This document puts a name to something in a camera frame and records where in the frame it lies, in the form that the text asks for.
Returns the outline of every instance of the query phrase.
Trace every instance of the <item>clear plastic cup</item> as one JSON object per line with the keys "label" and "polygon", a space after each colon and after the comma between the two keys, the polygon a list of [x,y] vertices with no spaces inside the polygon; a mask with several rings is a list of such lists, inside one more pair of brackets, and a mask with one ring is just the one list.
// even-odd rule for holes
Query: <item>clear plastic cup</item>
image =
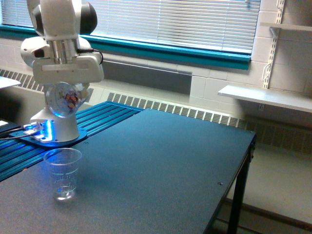
{"label": "clear plastic cup", "polygon": [[45,154],[54,199],[65,201],[75,196],[81,158],[81,152],[71,148],[53,149]]}

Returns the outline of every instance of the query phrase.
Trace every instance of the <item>table leg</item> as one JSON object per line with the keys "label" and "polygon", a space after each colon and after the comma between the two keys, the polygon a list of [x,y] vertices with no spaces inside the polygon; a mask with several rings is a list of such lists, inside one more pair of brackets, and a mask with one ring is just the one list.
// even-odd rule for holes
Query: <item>table leg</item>
{"label": "table leg", "polygon": [[248,158],[245,160],[244,165],[236,178],[235,191],[227,234],[236,234],[237,232],[240,210],[243,204],[243,198],[245,193],[248,169],[250,159],[252,157],[251,151],[248,154]]}

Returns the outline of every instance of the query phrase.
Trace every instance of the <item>white shelf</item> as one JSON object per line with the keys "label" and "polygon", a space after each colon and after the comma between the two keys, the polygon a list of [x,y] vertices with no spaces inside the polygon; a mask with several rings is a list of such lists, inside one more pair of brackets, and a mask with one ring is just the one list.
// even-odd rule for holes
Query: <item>white shelf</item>
{"label": "white shelf", "polygon": [[249,86],[227,85],[219,95],[312,113],[312,97]]}
{"label": "white shelf", "polygon": [[20,82],[18,82],[17,80],[0,77],[0,89],[19,85],[19,84]]}
{"label": "white shelf", "polygon": [[261,23],[260,25],[272,27],[272,28],[281,28],[285,30],[312,32],[312,27],[309,27],[309,26],[292,25],[292,24],[284,24],[284,23]]}

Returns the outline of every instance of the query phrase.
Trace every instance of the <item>window blinds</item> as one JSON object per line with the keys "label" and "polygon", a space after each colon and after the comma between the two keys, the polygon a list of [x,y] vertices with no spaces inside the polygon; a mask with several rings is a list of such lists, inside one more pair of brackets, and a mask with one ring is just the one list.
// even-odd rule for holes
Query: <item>window blinds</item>
{"label": "window blinds", "polygon": [[[90,0],[94,36],[250,54],[260,0]],[[26,0],[1,0],[3,23],[31,27]]]}

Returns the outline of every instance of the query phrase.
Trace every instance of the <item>window sill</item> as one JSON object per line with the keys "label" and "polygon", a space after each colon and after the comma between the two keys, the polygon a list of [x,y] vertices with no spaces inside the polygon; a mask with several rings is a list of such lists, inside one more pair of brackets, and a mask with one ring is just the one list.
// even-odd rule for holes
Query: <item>window sill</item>
{"label": "window sill", "polygon": [[[0,25],[0,37],[30,38],[37,36],[33,28]],[[94,49],[166,61],[248,70],[251,56],[215,51],[164,46],[120,39],[82,36]]]}

